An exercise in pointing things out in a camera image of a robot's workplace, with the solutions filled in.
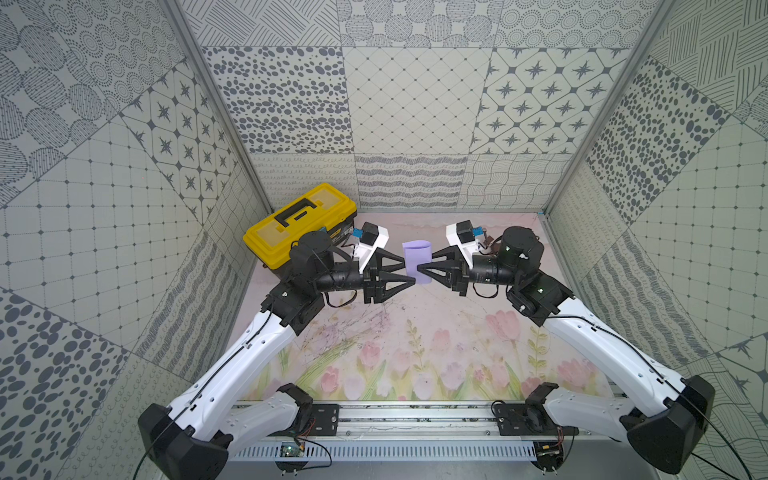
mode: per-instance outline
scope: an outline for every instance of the purple cup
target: purple cup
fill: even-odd
[[[431,278],[416,270],[422,263],[432,262],[432,244],[426,240],[413,240],[402,245],[406,259],[406,275],[416,278],[416,283],[429,283]]]

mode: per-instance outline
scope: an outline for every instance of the grid pattern tile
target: grid pattern tile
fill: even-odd
[[[0,216],[3,283],[128,348],[200,232],[119,118]]]
[[[356,154],[467,154],[487,49],[343,52]]]
[[[570,160],[571,155],[470,155],[458,208],[542,208]]]
[[[719,349],[768,332],[767,147],[731,118],[632,226]]]

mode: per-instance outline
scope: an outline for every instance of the striped pattern panel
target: striped pattern panel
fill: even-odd
[[[600,319],[663,364],[676,368],[712,353],[629,230],[580,284]]]
[[[466,156],[355,156],[362,209],[455,209]]]
[[[728,438],[739,452],[753,478],[768,477],[768,426],[747,401],[739,384],[720,361],[720,355],[712,355],[686,365],[677,371],[686,377],[701,375],[715,388],[715,401],[711,422]],[[717,432],[710,428],[694,449],[697,455],[731,472],[746,478],[744,470]],[[683,467],[686,480],[710,480],[725,478],[723,474],[691,457]]]
[[[681,0],[650,54],[733,111],[768,74],[768,2]]]
[[[203,231],[134,351],[195,380],[218,358],[237,315],[243,282]]]
[[[340,46],[333,0],[183,0],[203,46]]]

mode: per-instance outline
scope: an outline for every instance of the toolbox handle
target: toolbox handle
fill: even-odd
[[[317,206],[313,204],[308,198],[302,198],[301,200],[297,201],[296,203],[288,207],[286,211],[277,214],[275,216],[275,220],[277,220],[277,222],[280,223],[280,225],[284,227],[288,227],[288,222],[286,222],[286,220],[288,220],[288,217],[291,217],[293,214],[295,214],[299,210],[302,210],[307,207],[317,208]],[[294,220],[298,220],[304,215],[306,215],[306,212],[294,218]]]

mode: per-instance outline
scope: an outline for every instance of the metal base plate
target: metal base plate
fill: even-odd
[[[501,417],[498,419],[498,434],[502,437],[510,435],[552,436],[558,434],[558,426],[547,415],[544,415],[544,430],[542,432],[532,430],[529,422],[526,420],[525,412],[527,406],[524,403],[502,403],[495,405],[493,409]],[[576,427],[562,428],[565,436],[578,435]]]

